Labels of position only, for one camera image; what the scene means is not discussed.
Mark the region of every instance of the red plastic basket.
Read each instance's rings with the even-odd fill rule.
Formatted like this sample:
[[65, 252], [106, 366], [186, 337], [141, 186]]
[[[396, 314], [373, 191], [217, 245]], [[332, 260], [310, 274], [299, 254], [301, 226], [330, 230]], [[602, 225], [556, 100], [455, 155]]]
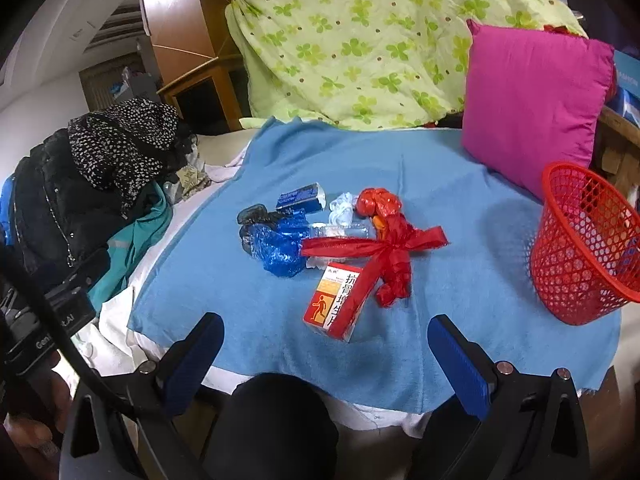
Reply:
[[582, 325], [640, 301], [638, 213], [609, 182], [576, 164], [549, 164], [542, 186], [530, 270], [545, 306]]

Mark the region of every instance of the human hand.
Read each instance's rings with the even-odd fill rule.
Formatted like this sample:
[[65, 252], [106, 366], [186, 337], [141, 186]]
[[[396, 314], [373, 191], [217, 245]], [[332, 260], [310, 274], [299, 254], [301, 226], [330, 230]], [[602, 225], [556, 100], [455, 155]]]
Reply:
[[[49, 365], [53, 368], [60, 362], [60, 355], [54, 352]], [[64, 433], [66, 419], [71, 408], [69, 387], [62, 377], [50, 371], [53, 403], [56, 413], [56, 428]], [[4, 427], [24, 462], [39, 480], [58, 480], [58, 464], [47, 459], [38, 448], [52, 439], [51, 431], [44, 424], [24, 416], [7, 415]]]

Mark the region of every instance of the magenta cushion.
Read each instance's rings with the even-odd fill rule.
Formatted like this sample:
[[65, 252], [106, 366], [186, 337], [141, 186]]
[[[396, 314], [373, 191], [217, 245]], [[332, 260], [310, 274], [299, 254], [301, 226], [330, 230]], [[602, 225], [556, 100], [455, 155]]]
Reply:
[[468, 20], [462, 145], [477, 160], [543, 199], [542, 170], [587, 167], [596, 120], [613, 77], [613, 47], [542, 30]]

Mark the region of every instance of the white and red box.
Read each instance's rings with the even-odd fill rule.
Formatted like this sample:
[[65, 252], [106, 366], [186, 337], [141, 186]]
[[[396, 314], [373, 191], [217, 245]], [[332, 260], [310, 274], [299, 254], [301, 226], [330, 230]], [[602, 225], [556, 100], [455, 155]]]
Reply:
[[[358, 276], [362, 272], [359, 267], [331, 262], [326, 266], [322, 279], [306, 308], [303, 320], [321, 333], [327, 333], [329, 327], [340, 312], [340, 308], [351, 292]], [[343, 340], [349, 341], [362, 306], [354, 313], [350, 325], [344, 333]]]

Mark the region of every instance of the polka dot fabric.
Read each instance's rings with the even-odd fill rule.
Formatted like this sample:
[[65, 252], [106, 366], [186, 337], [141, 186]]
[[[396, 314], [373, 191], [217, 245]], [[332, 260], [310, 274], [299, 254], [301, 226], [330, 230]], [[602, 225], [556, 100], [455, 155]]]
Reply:
[[[159, 155], [174, 146], [177, 125], [172, 106], [130, 99], [69, 121], [71, 153], [78, 171], [93, 187], [120, 191], [125, 214], [140, 190], [165, 169], [166, 161]], [[140, 150], [141, 145], [149, 150]], [[158, 156], [150, 156], [149, 151]]]

